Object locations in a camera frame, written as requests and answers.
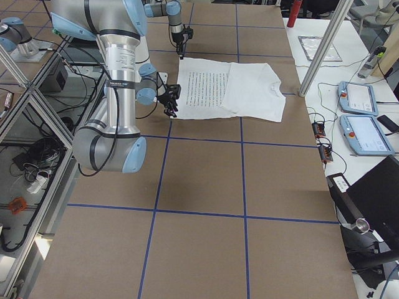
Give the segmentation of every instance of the silver cylinder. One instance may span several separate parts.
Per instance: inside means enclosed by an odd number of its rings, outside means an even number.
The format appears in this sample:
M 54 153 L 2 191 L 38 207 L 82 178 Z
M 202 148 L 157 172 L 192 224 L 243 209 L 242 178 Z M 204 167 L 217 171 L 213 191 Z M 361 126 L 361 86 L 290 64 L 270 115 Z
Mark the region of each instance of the silver cylinder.
M 107 71 L 112 80 L 123 82 L 135 81 L 135 49 L 139 40 L 129 36 L 105 34 L 100 36 L 106 51 Z M 118 134 L 134 134 L 140 132 L 135 119 L 135 91 L 132 88 L 117 88 L 119 97 Z M 115 89 L 107 87 L 106 133 L 114 133 L 117 125 L 117 102 Z

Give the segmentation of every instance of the cable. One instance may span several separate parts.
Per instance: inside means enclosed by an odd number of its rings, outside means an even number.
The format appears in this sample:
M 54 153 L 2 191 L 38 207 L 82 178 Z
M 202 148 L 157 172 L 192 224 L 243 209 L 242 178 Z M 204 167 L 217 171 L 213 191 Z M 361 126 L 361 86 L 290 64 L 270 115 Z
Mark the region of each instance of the cable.
M 25 112 L 22 112 L 22 115 L 24 115 L 24 117 L 28 120 L 29 123 L 31 123 L 32 125 L 34 125 L 34 126 L 39 130 L 39 133 L 40 133 L 41 135 L 43 135 L 43 136 L 51 136 L 50 133 L 44 131 L 44 130 L 42 129 L 41 126 L 37 125 L 32 119 L 30 119 L 30 118 L 25 114 Z
M 154 109 L 151 110 L 151 112 L 150 112 L 149 114 L 147 114 L 146 116 L 142 116 L 142 117 L 136 117 L 136 119 L 137 119 L 137 120 L 142 120 L 142 119 L 144 119 L 144 118 L 149 117 L 149 116 L 155 111 L 156 106 L 158 106 L 158 100 L 155 102 L 155 107 L 154 107 Z
M 335 121 L 335 120 L 337 120 L 337 118 L 338 118 L 337 109 L 335 109 L 335 112 L 334 112 L 334 111 L 331 110 L 330 108 L 328 108 L 328 107 L 326 107 L 326 106 L 323 105 L 323 96 L 322 96 L 322 92 L 321 92 L 321 89 L 320 89 L 320 84 L 329 85 L 329 86 L 334 86 L 334 87 L 338 87 L 338 84 L 330 84 L 330 83 L 325 83 L 325 82 L 319 82 L 319 83 L 317 84 L 317 91 L 319 92 L 319 97 L 320 97 L 320 105 L 321 105 L 321 107 L 323 107 L 324 109 L 326 109 L 326 110 L 328 110 L 329 112 L 331 112 L 331 113 L 334 114 L 334 120 L 332 120 L 332 121 Z
M 377 60 L 377 66 L 378 66 L 378 69 L 380 70 L 380 72 L 382 74 L 382 77 L 385 79 L 385 81 L 387 81 L 387 84 L 389 84 L 388 79 L 387 79 L 388 77 L 385 76 L 385 74 L 383 73 L 383 71 L 381 69 L 381 66 L 380 66 L 380 61 L 379 60 Z
M 382 297 L 384 296 L 385 290 L 387 289 L 388 283 L 391 280 L 391 277 L 392 277 L 393 273 L 395 272 L 395 270 L 398 270 L 398 269 L 399 269 L 399 264 L 396 265 L 396 267 L 392 269 L 391 273 L 389 274 L 389 276 L 388 276 L 388 278 L 387 278 L 387 280 L 386 280 L 386 282 L 384 284 L 384 288 L 382 289 L 382 292 L 381 292 L 381 295 L 380 295 L 380 299 L 382 299 Z
M 345 174 L 345 173 L 347 172 L 347 169 L 348 169 L 348 164 L 347 164 L 347 162 L 346 162 L 345 159 L 343 159 L 343 157 L 342 157 L 340 154 L 338 154 L 336 151 L 331 150 L 331 152 L 333 152 L 334 154 L 336 154 L 336 155 L 337 155 L 339 158 L 341 158 L 342 161 L 344 162 L 344 164 L 345 164 L 345 169 L 344 169 L 344 171 L 342 172 L 342 174 Z
M 320 67 L 351 67 L 353 64 L 358 64 L 359 62 L 362 62 L 363 60 L 365 60 L 364 58 L 362 60 L 359 61 L 355 61 L 352 62 L 351 64 L 348 65 L 322 65 Z M 309 65 L 296 65 L 296 67 L 310 67 Z
M 10 90 L 8 90 L 8 89 L 1 88 L 1 87 L 0 87 L 0 89 L 1 89 L 1 90 L 5 90 L 5 91 L 7 91 L 7 92 L 11 92 L 12 94 L 14 94 L 14 92 L 12 92 L 12 91 L 10 91 Z
M 41 1 L 43 3 L 44 9 L 46 10 L 47 15 L 49 16 L 50 21 L 52 22 L 52 18 L 51 18 L 51 15 L 50 15 L 49 9 L 47 8 L 46 3 L 44 2 L 44 0 L 41 0 Z
M 58 161 L 62 161 L 63 158 L 64 158 L 64 150 L 61 149 Z M 55 166 L 51 167 L 51 168 L 55 168 L 54 172 L 56 172 L 58 170 L 59 165 L 60 165 L 60 163 L 58 162 Z M 53 179 L 54 179 L 54 176 L 50 176 L 49 183 L 47 184 L 48 186 L 51 185 Z M 1 248 L 3 249 L 3 251 L 5 251 L 5 252 L 14 252 L 14 251 L 19 249 L 24 244 L 24 242 L 25 242 L 25 240 L 27 238 L 27 235 L 28 235 L 28 233 L 30 231 L 30 228 L 31 228 L 31 226 L 32 226 L 37 214 L 41 210 L 41 205 L 43 204 L 44 199 L 46 198 L 48 191 L 49 191 L 49 188 L 46 188 L 45 191 L 44 191 L 44 194 L 43 194 L 43 196 L 41 198 L 41 201 L 36 204 L 36 209 L 35 209 L 32 217 L 29 219 L 29 222 L 26 225 L 24 225 L 25 226 L 25 232 L 24 232 L 24 235 L 22 236 L 22 239 L 18 243 L 15 243 L 14 247 L 12 247 L 12 248 L 8 247 L 10 242 L 6 242 L 6 237 L 4 235 L 4 231 L 8 230 L 8 229 L 7 228 L 3 228 L 2 234 L 0 234 L 0 243 L 1 243 Z
M 56 98 L 56 97 L 53 96 L 53 95 L 45 95 L 45 94 L 43 94 L 43 96 L 52 98 L 52 99 L 55 100 L 56 102 L 59 102 L 59 103 L 63 104 L 64 106 L 67 106 L 67 107 L 70 107 L 70 108 L 79 107 L 81 104 L 83 104 L 84 101 L 86 101 L 86 98 L 85 98 L 85 99 L 83 99 L 79 104 L 76 104 L 76 105 L 69 105 L 69 104 L 64 103 L 63 101 L 60 101 L 58 98 Z

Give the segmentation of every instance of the brown cardboard table surface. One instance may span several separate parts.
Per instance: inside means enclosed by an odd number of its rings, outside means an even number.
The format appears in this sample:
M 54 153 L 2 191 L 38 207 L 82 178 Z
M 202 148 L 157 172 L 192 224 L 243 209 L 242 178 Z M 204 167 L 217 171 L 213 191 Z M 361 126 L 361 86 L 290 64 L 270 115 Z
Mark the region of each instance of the brown cardboard table surface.
M 151 61 L 175 83 L 167 20 L 149 22 Z M 30 298 L 357 298 L 280 10 L 185 4 L 183 22 L 187 57 L 272 66 L 282 123 L 158 107 L 137 122 L 140 172 L 78 180 Z

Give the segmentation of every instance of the grid line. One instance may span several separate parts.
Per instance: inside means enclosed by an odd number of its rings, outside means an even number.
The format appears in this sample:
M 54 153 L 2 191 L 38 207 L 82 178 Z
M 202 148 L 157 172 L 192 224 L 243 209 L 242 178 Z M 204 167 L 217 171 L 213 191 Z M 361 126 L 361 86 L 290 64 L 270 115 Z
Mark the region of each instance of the grid line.
M 256 142 L 256 141 L 238 141 L 238 140 L 217 140 L 217 139 L 201 139 L 201 138 L 189 138 L 189 137 L 173 137 L 173 136 L 156 136 L 156 135 L 144 135 L 143 137 L 149 138 L 163 138 L 172 140 L 192 140 L 192 141 L 207 141 L 207 142 L 220 142 L 220 143 L 242 143 L 244 145 L 266 145 L 266 146 L 285 146 L 292 148 L 317 148 L 316 145 L 290 145 L 284 143 L 267 143 L 267 142 Z
M 149 24 L 169 24 L 167 22 L 148 22 Z M 194 26 L 210 26 L 210 27 L 239 27 L 239 28 L 260 28 L 260 29 L 286 29 L 284 27 L 272 27 L 272 26 L 244 26 L 244 25 L 214 25 L 214 24 L 201 24 L 201 23 L 191 23 L 190 19 L 190 24 Z
M 246 185 L 245 185 L 245 158 L 244 158 L 244 131 L 243 118 L 239 118 L 240 134 L 241 134 L 241 167 L 243 176 L 243 204 L 244 204 L 244 241 L 245 241 L 245 267 L 247 279 L 247 299 L 251 298 L 251 288 L 249 280 L 249 249 L 248 249 L 248 222 L 247 222 L 247 199 L 246 199 Z
M 338 221 L 328 220 L 317 220 L 317 219 L 298 219 L 298 218 L 284 218 L 284 217 L 269 217 L 269 216 L 254 216 L 254 215 L 237 215 L 237 214 L 223 214 L 223 213 L 211 213 L 211 212 L 196 212 L 196 211 L 177 211 L 167 209 L 149 209 L 142 207 L 124 207 L 124 206 L 105 206 L 96 204 L 67 204 L 69 207 L 81 207 L 81 208 L 92 208 L 92 209 L 114 209 L 114 210 L 126 210 L 126 211 L 138 211 L 138 212 L 157 212 L 165 214 L 183 214 L 183 215 L 197 215 L 197 216 L 211 216 L 211 217 L 226 217 L 226 218 L 238 218 L 238 219 L 254 219 L 262 221 L 283 221 L 283 222 L 303 222 L 313 224 L 339 224 Z
M 171 129 L 172 129 L 172 121 L 170 120 L 168 139 L 166 140 L 165 152 L 163 153 L 163 161 L 162 161 L 162 168 L 161 168 L 161 173 L 160 173 L 160 180 L 159 180 L 159 183 L 158 183 L 158 189 L 156 191 L 156 199 L 155 199 L 155 205 L 154 205 L 154 210 L 153 210 L 153 214 L 152 214 L 150 233 L 148 235 L 147 248 L 146 248 L 146 251 L 145 251 L 144 264 L 143 264 L 143 270 L 142 270 L 142 277 L 140 279 L 140 287 L 138 289 L 138 295 L 137 295 L 138 299 L 141 299 L 142 292 L 143 292 L 145 271 L 147 269 L 148 256 L 150 254 L 151 239 L 152 239 L 152 234 L 153 234 L 153 231 L 154 231 L 155 217 L 156 217 L 156 212 L 157 212 L 157 207 L 158 207 L 158 200 L 159 200 L 160 192 L 161 192 L 163 172 L 165 170 L 166 156 L 168 154 L 168 147 L 169 147 Z
M 166 52 L 166 53 L 175 53 L 176 51 L 172 50 L 156 50 L 156 49 L 149 49 L 149 52 Z M 230 53 L 217 53 L 217 52 L 193 52 L 187 51 L 186 54 L 212 54 L 212 55 L 230 55 L 236 56 L 237 54 L 230 54 Z M 286 55 L 261 55 L 261 54 L 240 54 L 240 56 L 256 56 L 256 57 L 276 57 L 276 58 L 293 58 L 293 56 L 286 56 Z
M 10 5 L 8 5 L 8 7 L 4 10 L 4 11 L 7 11 L 11 6 L 13 6 L 14 4 L 15 4 L 15 2 L 16 2 L 16 0 L 14 0 Z

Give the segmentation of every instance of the small orange device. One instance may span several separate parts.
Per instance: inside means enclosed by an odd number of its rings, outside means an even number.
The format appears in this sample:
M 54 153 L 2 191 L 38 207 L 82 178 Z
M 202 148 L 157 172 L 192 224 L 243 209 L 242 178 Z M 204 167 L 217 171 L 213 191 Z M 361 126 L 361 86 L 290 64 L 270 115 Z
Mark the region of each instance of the small orange device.
M 8 209 L 12 212 L 13 215 L 18 214 L 19 212 L 26 209 L 27 204 L 23 197 L 14 198 L 9 204 Z

